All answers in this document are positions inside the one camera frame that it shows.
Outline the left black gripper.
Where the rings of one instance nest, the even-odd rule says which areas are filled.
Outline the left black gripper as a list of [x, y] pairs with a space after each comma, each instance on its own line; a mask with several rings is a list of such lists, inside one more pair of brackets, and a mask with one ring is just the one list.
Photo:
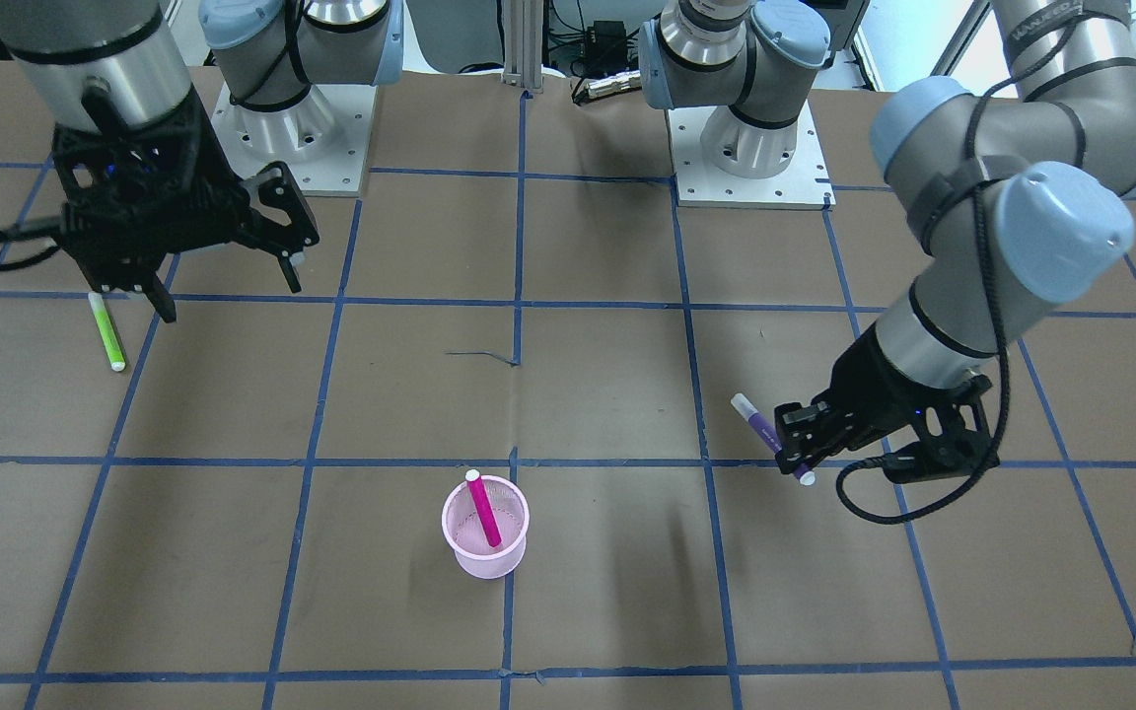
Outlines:
[[882, 350], [876, 329], [840, 354], [824, 399], [774, 408], [780, 451], [777, 467], [801, 476], [843, 451], [858, 451], [889, 433], [911, 428], [918, 441], [897, 451], [902, 462], [885, 463], [887, 479], [916, 481], [969, 476], [979, 463], [993, 468], [991, 431], [982, 396], [989, 378], [964, 378], [951, 390], [934, 390], [902, 376]]

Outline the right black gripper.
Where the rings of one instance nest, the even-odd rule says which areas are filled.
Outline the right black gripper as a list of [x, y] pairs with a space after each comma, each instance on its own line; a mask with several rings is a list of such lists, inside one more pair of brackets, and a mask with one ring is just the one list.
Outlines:
[[296, 177], [289, 162], [267, 162], [239, 179], [202, 100], [118, 136], [55, 125], [51, 157], [66, 194], [58, 242], [90, 286], [130, 287], [175, 323], [164, 257], [233, 239], [274, 256], [289, 292], [302, 291], [298, 266], [320, 233]]

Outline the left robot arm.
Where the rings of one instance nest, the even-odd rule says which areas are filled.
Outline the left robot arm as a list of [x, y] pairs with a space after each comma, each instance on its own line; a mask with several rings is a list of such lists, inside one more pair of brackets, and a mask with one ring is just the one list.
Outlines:
[[870, 145], [930, 264], [840, 354], [828, 389], [777, 407], [795, 477], [910, 428], [888, 481], [999, 463], [1009, 392], [987, 421], [983, 368], [1085, 295], [1135, 240], [1136, 50], [1126, 1], [995, 1], [1014, 101], [930, 76], [880, 108]]

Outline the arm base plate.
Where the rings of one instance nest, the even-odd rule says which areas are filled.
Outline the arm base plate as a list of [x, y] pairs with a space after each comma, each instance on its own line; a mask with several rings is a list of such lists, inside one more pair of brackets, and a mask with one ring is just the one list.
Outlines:
[[307, 197], [359, 197], [378, 89], [311, 86], [296, 105], [257, 111], [222, 94], [212, 125], [236, 175], [252, 178], [270, 162], [284, 162]]
[[666, 118], [682, 206], [821, 210], [837, 202], [809, 105], [783, 130], [743, 124], [725, 106], [668, 109]]

